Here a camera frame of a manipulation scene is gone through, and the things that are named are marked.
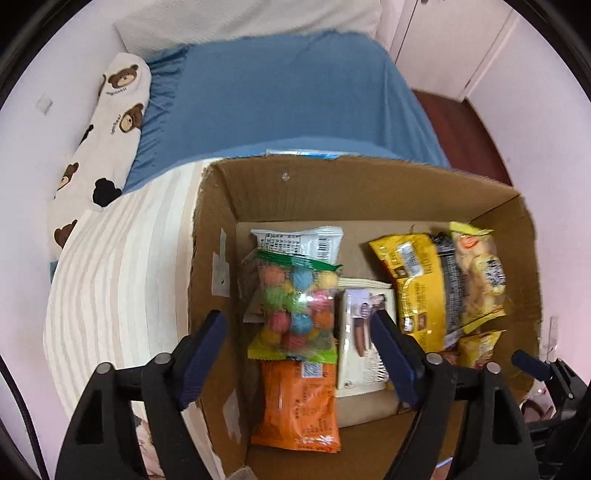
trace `orange snack package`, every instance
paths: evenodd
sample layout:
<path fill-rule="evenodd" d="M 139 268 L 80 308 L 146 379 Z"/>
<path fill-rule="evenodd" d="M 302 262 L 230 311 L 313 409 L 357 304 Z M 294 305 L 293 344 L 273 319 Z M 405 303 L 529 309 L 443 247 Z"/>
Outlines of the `orange snack package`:
<path fill-rule="evenodd" d="M 265 415 L 251 442 L 287 450 L 337 453 L 336 365 L 262 362 Z"/>

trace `striped bed sheet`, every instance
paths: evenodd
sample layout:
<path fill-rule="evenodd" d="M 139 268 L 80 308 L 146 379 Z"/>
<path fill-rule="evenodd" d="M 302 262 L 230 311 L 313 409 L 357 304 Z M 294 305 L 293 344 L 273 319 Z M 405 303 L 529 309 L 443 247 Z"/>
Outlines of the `striped bed sheet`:
<path fill-rule="evenodd" d="M 87 210 L 72 230 L 51 285 L 43 336 L 68 417 L 99 363 L 144 365 L 187 335 L 193 212 L 211 161 L 173 168 L 101 212 Z M 142 403 L 133 409 L 147 418 Z M 183 417 L 210 473 L 223 478 L 202 412 L 192 404 Z"/>

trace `small yellow package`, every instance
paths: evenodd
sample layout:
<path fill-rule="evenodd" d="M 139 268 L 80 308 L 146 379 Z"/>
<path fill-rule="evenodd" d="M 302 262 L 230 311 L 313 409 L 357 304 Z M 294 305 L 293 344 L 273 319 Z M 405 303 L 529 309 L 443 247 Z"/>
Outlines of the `small yellow package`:
<path fill-rule="evenodd" d="M 460 338 L 457 344 L 460 352 L 457 364 L 460 367 L 484 367 L 491 359 L 495 345 L 503 332 L 504 330 L 497 330 Z"/>
<path fill-rule="evenodd" d="M 425 233 L 389 235 L 369 246 L 394 279 L 402 332 L 426 352 L 442 351 L 446 294 L 436 246 Z"/>
<path fill-rule="evenodd" d="M 496 256 L 492 230 L 460 222 L 450 222 L 449 229 L 456 244 L 456 262 L 462 272 L 462 330 L 467 334 L 505 314 L 505 273 Z"/>

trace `black cable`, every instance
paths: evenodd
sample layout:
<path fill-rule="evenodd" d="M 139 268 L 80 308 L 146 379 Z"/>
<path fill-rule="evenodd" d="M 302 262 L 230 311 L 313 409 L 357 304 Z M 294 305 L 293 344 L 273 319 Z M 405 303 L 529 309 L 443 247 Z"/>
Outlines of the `black cable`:
<path fill-rule="evenodd" d="M 18 409 L 21 411 L 22 420 L 25 423 L 25 428 L 27 429 L 27 434 L 29 435 L 31 449 L 33 450 L 33 455 L 35 456 L 35 461 L 37 463 L 37 468 L 39 469 L 41 479 L 50 480 L 49 474 L 47 473 L 47 467 L 45 466 L 45 461 L 43 460 L 43 453 L 41 453 L 39 439 L 37 438 L 37 434 L 35 432 L 35 426 L 33 425 L 33 420 L 31 419 L 31 414 L 29 413 L 27 404 L 25 403 L 25 400 L 17 387 L 17 383 L 14 381 L 10 370 L 4 362 L 2 355 L 0 355 L 0 374 L 2 374 L 4 377 L 6 385 L 8 385 L 14 400 L 17 402 Z"/>

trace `green candy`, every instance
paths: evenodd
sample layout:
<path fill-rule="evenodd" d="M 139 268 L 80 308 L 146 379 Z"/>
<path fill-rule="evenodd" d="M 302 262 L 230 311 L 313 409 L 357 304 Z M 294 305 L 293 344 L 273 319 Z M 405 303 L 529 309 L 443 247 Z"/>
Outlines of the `green candy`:
<path fill-rule="evenodd" d="M 304 313 L 308 308 L 306 294 L 300 291 L 290 293 L 285 301 L 285 308 L 290 313 Z"/>
<path fill-rule="evenodd" d="M 281 310 L 287 294 L 282 287 L 271 287 L 265 290 L 265 304 L 272 310 Z"/>

